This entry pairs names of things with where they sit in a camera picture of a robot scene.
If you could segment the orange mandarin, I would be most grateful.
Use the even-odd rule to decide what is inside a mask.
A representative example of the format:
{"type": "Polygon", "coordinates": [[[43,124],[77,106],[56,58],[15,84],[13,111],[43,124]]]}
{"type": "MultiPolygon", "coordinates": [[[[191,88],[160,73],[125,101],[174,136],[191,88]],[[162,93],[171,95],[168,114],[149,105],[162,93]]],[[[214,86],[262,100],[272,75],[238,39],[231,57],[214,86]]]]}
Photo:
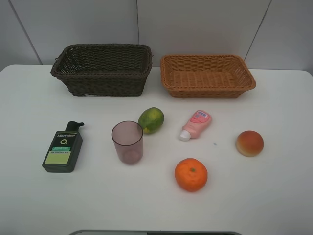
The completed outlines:
{"type": "Polygon", "coordinates": [[[188,192],[202,189],[208,180],[208,171],[203,163],[194,158],[180,161],[174,172],[177,184],[188,192]]]}

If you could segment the round bread bun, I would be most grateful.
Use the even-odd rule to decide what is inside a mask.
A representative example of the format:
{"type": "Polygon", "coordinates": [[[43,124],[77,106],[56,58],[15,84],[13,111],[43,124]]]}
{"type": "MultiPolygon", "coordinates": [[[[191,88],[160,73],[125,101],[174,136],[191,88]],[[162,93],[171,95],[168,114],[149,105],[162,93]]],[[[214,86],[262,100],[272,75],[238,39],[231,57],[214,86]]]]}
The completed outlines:
{"type": "Polygon", "coordinates": [[[238,135],[236,148],[242,155],[254,157],[262,152],[264,140],[258,132],[247,130],[238,135]]]}

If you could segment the purple translucent plastic cup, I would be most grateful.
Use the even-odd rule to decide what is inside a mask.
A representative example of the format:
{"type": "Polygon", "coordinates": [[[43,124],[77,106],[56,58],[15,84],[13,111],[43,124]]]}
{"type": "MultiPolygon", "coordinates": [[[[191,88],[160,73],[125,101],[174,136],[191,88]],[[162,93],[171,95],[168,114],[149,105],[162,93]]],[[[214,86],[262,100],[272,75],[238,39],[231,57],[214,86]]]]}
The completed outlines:
{"type": "Polygon", "coordinates": [[[111,132],[111,137],[121,162],[134,165],[143,157],[143,130],[134,121],[118,123],[111,132]]]}

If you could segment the light brown wicker basket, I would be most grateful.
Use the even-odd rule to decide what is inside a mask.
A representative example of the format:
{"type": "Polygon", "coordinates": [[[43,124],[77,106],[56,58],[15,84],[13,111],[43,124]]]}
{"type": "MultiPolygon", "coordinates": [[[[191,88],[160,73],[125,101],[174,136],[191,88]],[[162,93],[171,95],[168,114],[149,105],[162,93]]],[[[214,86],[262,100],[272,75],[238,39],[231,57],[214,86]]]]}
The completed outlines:
{"type": "Polygon", "coordinates": [[[176,98],[237,98],[256,87],[237,55],[165,55],[161,81],[176,98]]]}

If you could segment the dark green pump bottle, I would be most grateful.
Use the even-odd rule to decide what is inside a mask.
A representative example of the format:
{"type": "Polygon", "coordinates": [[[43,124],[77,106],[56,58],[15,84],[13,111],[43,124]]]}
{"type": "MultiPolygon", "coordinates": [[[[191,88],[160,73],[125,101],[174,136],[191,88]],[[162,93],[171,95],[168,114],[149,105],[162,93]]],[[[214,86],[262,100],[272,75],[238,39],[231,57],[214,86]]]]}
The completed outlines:
{"type": "Polygon", "coordinates": [[[83,143],[79,128],[82,122],[70,121],[66,129],[57,131],[42,163],[42,167],[50,173],[71,173],[83,143]]]}

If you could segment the dark brown wicker basket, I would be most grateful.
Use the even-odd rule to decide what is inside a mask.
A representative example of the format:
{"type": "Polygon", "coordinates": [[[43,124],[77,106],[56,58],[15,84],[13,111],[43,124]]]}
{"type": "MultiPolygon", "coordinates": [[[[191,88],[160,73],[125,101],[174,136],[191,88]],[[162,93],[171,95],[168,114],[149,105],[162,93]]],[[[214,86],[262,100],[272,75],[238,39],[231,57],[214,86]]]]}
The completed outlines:
{"type": "Polygon", "coordinates": [[[56,58],[50,74],[73,96],[141,96],[152,51],[138,44],[74,44],[56,58]]]}

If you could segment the green lime fruit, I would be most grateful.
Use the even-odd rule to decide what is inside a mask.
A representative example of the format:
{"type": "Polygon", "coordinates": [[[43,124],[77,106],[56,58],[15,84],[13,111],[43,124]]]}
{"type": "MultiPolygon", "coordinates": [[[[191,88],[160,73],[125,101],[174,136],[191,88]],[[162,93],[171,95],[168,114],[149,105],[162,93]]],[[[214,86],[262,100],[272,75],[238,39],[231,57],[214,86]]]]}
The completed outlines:
{"type": "Polygon", "coordinates": [[[164,123],[164,113],[156,107],[145,110],[138,119],[144,134],[157,132],[164,123]]]}

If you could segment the pink lotion bottle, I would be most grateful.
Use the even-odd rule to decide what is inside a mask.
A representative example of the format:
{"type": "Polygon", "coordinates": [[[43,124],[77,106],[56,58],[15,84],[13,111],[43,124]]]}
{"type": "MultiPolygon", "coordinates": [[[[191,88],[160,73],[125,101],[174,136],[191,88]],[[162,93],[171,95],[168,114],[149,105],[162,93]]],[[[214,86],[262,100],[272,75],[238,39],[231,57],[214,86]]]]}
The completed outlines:
{"type": "Polygon", "coordinates": [[[182,127],[179,139],[189,141],[197,139],[201,133],[210,125],[212,116],[204,110],[196,110],[188,122],[182,127]]]}

